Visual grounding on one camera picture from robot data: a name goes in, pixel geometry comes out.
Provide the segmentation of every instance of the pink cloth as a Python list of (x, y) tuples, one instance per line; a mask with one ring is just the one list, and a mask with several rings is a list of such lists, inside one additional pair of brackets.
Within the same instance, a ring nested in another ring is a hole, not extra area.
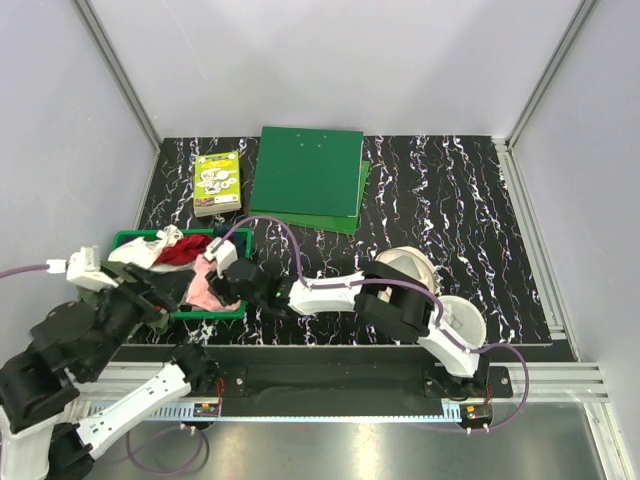
[(205, 278), (207, 273), (216, 269), (216, 262), (207, 262), (202, 254), (196, 257), (196, 262), (193, 265), (193, 270), (196, 272), (195, 277), (189, 285), (187, 290), (186, 302), (189, 305), (195, 305), (196, 307), (204, 308), (209, 312), (224, 312), (230, 310), (237, 310), (240, 308), (242, 302), (238, 301), (233, 305), (227, 305), (223, 307), (215, 295), (209, 291), (209, 283)]

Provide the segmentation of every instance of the floor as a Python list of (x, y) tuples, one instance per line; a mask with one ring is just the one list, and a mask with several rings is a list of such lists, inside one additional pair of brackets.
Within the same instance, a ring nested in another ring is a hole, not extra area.
[[(500, 404), (502, 414), (511, 405)], [(132, 434), (141, 445), (166, 428), (148, 422)], [(216, 480), (461, 479), (604, 480), (579, 405), (530, 404), (508, 428), (489, 435), (433, 433), (417, 425), (220, 423), (206, 430), (211, 455), (196, 473), (179, 478)], [(139, 453), (144, 465), (176, 468), (196, 449), (195, 439), (176, 432)], [(120, 441), (88, 477), (157, 478), (129, 461)]]
[[(165, 139), (139, 228), (203, 228), (244, 212), (198, 219), (192, 165), (198, 154), (241, 153), (244, 208), (249, 205), (259, 138)], [(353, 237), (295, 228), (308, 276), (353, 273), (380, 252), (411, 245), (437, 266), (443, 294), (471, 300), (487, 321), (490, 343), (550, 344), (538, 290), (490, 137), (366, 137), (371, 162), (360, 227)], [(253, 224), (253, 258), (269, 272), (292, 273), (282, 229)], [(283, 322), (249, 308), (240, 320), (186, 321), (164, 335), (141, 329), (134, 344), (185, 339), (211, 345), (371, 345), (391, 339), (353, 314), (326, 313)]]

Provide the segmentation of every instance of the green plastic basket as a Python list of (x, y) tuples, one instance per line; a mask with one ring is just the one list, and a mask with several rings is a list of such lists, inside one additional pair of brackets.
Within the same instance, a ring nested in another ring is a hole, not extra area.
[[(143, 237), (147, 241), (157, 240), (157, 230), (122, 230), (116, 233), (111, 245), (111, 250), (115, 250), (120, 245), (130, 242), (134, 238)], [(214, 236), (212, 228), (194, 228), (190, 230), (182, 230), (182, 233), (187, 235), (211, 235)], [(244, 252), (244, 256), (249, 258), (251, 256), (251, 242), (253, 240), (253, 232), (248, 228), (239, 228), (234, 233), (244, 237), (247, 242), (247, 248)], [(247, 302), (242, 302), (238, 310), (233, 312), (176, 312), (174, 317), (178, 320), (235, 320), (244, 317), (247, 311)]]

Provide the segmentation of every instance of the black marble table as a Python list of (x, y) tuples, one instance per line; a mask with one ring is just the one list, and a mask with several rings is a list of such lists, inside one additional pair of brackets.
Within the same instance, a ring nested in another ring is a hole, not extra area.
[[(139, 228), (206, 228), (244, 218), (259, 138), (168, 138), (162, 145)], [(241, 152), (244, 211), (193, 215), (196, 155)], [(487, 321), (487, 340), (550, 344), (531, 266), (490, 137), (366, 137), (371, 162), (360, 226), (354, 236), (293, 227), (307, 276), (353, 273), (380, 252), (410, 245), (437, 267), (441, 294), (469, 299)], [(293, 274), (284, 231), (254, 222), (254, 260), (268, 272)], [(253, 307), (243, 319), (177, 321), (162, 336), (143, 328), (130, 343), (185, 339), (209, 345), (370, 345), (392, 341), (350, 313), (274, 319)]]

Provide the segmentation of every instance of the dark green board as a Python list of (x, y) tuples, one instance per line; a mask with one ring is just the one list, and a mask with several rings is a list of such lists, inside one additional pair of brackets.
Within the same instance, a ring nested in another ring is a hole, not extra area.
[[(367, 184), (367, 175), (369, 174), (369, 162), (362, 162), (360, 169), (360, 203), (364, 197), (364, 188)], [(300, 227), (315, 228), (318, 230), (326, 230), (329, 232), (344, 233), (353, 235), (358, 229), (358, 220), (360, 218), (360, 210), (356, 217), (331, 217), (326, 215), (302, 215), (297, 213), (281, 213), (281, 212), (264, 212), (262, 210), (251, 210), (251, 215), (270, 215), (276, 217), (283, 222)]]
[(264, 127), (250, 210), (355, 217), (362, 132)]

